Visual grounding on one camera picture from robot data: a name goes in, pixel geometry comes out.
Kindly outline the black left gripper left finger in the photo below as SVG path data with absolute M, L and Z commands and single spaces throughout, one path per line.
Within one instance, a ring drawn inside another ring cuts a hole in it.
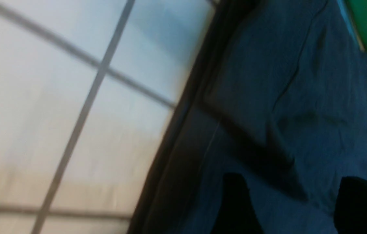
M 241 174 L 224 174 L 221 206 L 211 233 L 263 233 L 251 203 L 250 190 Z

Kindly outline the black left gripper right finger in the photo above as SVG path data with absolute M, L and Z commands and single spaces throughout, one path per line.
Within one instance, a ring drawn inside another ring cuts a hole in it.
M 339 234 L 367 234 L 367 180 L 341 179 L 333 219 Z

